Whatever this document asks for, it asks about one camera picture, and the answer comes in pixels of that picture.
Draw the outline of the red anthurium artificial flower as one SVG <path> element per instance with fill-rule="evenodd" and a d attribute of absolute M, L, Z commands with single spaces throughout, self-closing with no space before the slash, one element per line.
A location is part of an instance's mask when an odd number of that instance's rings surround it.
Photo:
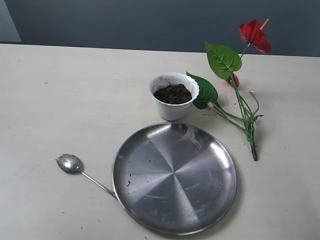
<path fill-rule="evenodd" d="M 269 54 L 271 52 L 272 46 L 264 33 L 264 28 L 267 26 L 268 22 L 269 19 L 266 19 L 264 23 L 260 25 L 258 20 L 254 19 L 251 22 L 243 23 L 238 27 L 240 36 L 246 43 L 246 47 L 242 54 L 238 54 L 235 50 L 223 44 L 213 44 L 207 41 L 204 43 L 207 61 L 211 70 L 217 77 L 225 80 L 234 89 L 241 117 L 227 112 L 220 106 L 218 103 L 218 92 L 208 80 L 189 72 L 186 73 L 186 75 L 195 80 L 199 86 L 199 94 L 193 101 L 193 105 L 196 108 L 203 110 L 211 103 L 215 112 L 220 117 L 241 129 L 249 142 L 251 154 L 255 162 L 258 161 L 255 143 L 255 123 L 259 118 L 263 117 L 263 115 L 258 114 L 260 104 L 254 91 L 251 90 L 249 94 L 256 102 L 255 110 L 251 110 L 248 103 L 241 96 L 239 92 L 239 79 L 235 75 L 235 72 L 241 69 L 242 57 L 249 47 L 254 47 L 257 51 L 264 54 Z"/>

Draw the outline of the stainless steel spork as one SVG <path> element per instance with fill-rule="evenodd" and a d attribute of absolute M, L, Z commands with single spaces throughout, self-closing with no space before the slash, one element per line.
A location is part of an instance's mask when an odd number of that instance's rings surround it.
<path fill-rule="evenodd" d="M 63 172 L 71 175 L 82 174 L 83 176 L 91 180 L 93 183 L 95 183 L 97 186 L 102 188 L 104 191 L 106 191 L 108 194 L 110 194 L 113 198 L 116 198 L 116 194 L 112 190 L 105 187 L 103 184 L 101 184 L 100 182 L 89 176 L 87 173 L 85 173 L 84 164 L 82 163 L 79 157 L 73 154 L 64 153 L 56 159 L 56 163 Z"/>

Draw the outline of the white scalloped plastic pot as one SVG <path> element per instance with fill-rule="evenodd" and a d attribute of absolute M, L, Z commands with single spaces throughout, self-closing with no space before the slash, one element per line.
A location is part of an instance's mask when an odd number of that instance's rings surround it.
<path fill-rule="evenodd" d="M 155 92 L 160 88 L 177 84 L 183 84 L 185 88 L 190 92 L 191 99 L 189 101 L 181 104 L 169 104 L 160 101 L 154 96 Z M 193 101 L 199 95 L 200 88 L 198 83 L 186 74 L 179 72 L 165 72 L 154 77 L 149 82 L 149 92 L 155 101 L 155 106 L 159 116 L 167 121 L 177 121 L 183 118 L 189 112 Z"/>

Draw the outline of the dark soil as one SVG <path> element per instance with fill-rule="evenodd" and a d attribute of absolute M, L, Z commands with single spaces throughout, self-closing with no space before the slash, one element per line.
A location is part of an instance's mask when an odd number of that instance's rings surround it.
<path fill-rule="evenodd" d="M 184 104 L 192 99 L 191 92 L 181 83 L 159 88 L 153 95 L 159 101 L 171 105 Z"/>

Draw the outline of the round stainless steel plate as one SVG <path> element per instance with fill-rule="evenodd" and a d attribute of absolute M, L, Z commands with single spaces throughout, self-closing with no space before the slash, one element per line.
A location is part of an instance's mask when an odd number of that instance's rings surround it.
<path fill-rule="evenodd" d="M 116 153 L 115 196 L 127 214 L 164 235 L 199 233 L 219 222 L 237 194 L 226 148 L 185 123 L 157 123 L 133 133 Z"/>

